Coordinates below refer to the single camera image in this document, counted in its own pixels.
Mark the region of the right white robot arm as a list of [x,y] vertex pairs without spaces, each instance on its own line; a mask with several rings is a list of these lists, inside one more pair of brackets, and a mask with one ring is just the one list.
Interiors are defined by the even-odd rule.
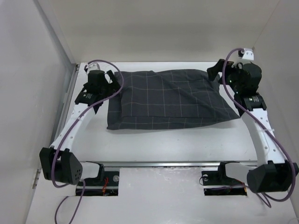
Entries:
[[231,99],[250,133],[257,167],[251,168],[235,161],[221,162],[216,173],[217,180],[226,184],[236,179],[246,183],[254,193],[288,191],[291,194],[299,168],[274,137],[266,103],[257,92],[262,78],[261,68],[251,62],[234,63],[220,59],[215,66],[207,69],[209,80],[216,80],[220,72],[219,83],[233,90]]

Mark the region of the dark grey checked pillowcase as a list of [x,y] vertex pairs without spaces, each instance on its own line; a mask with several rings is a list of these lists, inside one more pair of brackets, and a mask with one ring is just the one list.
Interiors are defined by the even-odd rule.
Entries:
[[109,100],[108,130],[185,129],[239,119],[205,71],[123,71],[115,76],[124,85]]

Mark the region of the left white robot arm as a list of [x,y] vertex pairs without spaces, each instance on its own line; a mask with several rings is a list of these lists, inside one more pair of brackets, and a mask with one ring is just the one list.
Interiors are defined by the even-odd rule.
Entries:
[[121,88],[111,70],[88,70],[87,82],[75,100],[69,120],[50,147],[42,148],[39,153],[44,178],[52,181],[57,188],[77,185],[87,178],[94,185],[103,183],[103,165],[80,162],[72,150],[99,107],[104,101],[116,96]]

